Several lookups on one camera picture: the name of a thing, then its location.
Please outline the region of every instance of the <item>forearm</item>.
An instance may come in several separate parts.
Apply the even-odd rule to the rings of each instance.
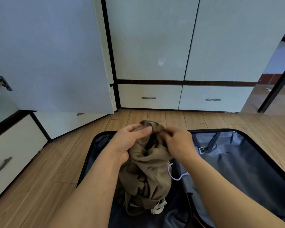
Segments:
[[[51,219],[49,227],[108,227],[121,164],[110,147],[106,147],[84,180]]]
[[[238,190],[194,152],[180,162],[194,180],[216,227],[285,227],[282,220]]]

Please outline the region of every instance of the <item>clothing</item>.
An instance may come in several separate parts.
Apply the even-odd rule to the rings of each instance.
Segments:
[[[140,123],[143,126],[136,130],[152,126],[152,134],[138,139],[129,149],[130,157],[120,168],[114,195],[133,216],[152,209],[153,214],[160,213],[171,188],[167,171],[171,155],[159,136],[165,127],[150,120]]]

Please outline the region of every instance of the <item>suitcase strap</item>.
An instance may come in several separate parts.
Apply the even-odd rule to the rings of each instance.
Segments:
[[[196,137],[196,134],[192,134],[192,139],[193,139],[193,141],[194,141],[194,144],[197,146],[197,148],[198,148],[198,152],[200,153],[200,154],[202,154],[202,153],[205,153],[205,151],[207,151],[207,150],[212,150],[213,149],[213,147],[215,146],[215,144],[216,144],[216,141],[218,140],[218,138],[220,137],[220,135],[221,135],[221,133],[216,133],[214,136],[213,136],[213,138],[209,141],[209,144],[208,144],[208,147],[202,147],[201,146],[201,144],[199,143],[199,141],[198,141],[198,139],[197,139],[197,137]]]

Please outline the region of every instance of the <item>metal buckle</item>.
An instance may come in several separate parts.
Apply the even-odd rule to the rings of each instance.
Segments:
[[[204,148],[203,148],[203,147],[200,147],[200,148],[198,149],[198,151],[200,152],[200,154],[205,153],[205,151],[204,151]]]

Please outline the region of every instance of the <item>open suitcase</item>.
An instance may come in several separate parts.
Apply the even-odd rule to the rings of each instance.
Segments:
[[[197,152],[222,176],[253,200],[285,221],[285,172],[245,133],[233,129],[190,130]],[[116,131],[95,136],[84,162],[78,184]],[[172,161],[172,175],[186,170]],[[215,227],[190,176],[172,180],[162,213],[129,216],[113,201],[109,227],[183,228]]]

